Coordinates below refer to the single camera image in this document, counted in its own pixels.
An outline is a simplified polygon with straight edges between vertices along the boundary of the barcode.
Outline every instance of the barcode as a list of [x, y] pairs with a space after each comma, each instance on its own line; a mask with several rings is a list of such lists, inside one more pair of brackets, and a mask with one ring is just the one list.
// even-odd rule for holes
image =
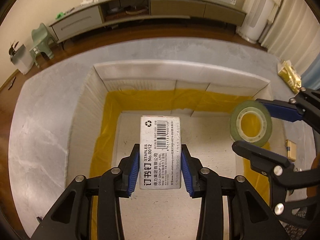
[[165, 120], [156, 121], [156, 149], [166, 149], [167, 148], [166, 125], [167, 125], [167, 121], [165, 121]]

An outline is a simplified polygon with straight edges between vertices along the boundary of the white tower air conditioner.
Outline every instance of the white tower air conditioner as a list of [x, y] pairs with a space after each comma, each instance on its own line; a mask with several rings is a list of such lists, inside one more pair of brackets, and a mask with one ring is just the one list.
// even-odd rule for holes
[[281, 0], [245, 0], [242, 9], [247, 13], [236, 32], [245, 40], [256, 43], [267, 23], [271, 24]]

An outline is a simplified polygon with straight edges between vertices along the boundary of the roll of tape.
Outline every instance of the roll of tape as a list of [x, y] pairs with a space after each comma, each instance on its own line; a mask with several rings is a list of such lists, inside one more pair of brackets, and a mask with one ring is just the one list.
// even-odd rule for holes
[[[260, 121], [260, 130], [254, 137], [247, 136], [241, 127], [242, 118], [246, 114], [254, 114]], [[233, 110], [230, 117], [230, 133], [235, 141], [245, 140], [262, 147], [269, 140], [272, 133], [272, 121], [269, 111], [257, 101], [244, 101]]]

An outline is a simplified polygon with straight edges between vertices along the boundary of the blue curtain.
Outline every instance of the blue curtain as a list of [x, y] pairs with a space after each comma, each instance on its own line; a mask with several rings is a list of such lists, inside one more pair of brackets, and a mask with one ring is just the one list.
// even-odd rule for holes
[[317, 90], [320, 88], [320, 53], [311, 63], [310, 67], [302, 74], [302, 86]]

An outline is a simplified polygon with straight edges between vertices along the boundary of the green plastic chair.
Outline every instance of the green plastic chair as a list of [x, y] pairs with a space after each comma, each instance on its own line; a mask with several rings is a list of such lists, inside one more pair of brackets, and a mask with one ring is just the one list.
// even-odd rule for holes
[[41, 52], [44, 52], [50, 59], [52, 59], [54, 55], [49, 48], [49, 41], [52, 40], [55, 44], [57, 44], [57, 41], [43, 23], [40, 23], [38, 29], [32, 30], [31, 37], [33, 40], [33, 45], [29, 52], [31, 57], [33, 58], [34, 63], [39, 68], [36, 57], [40, 55]]

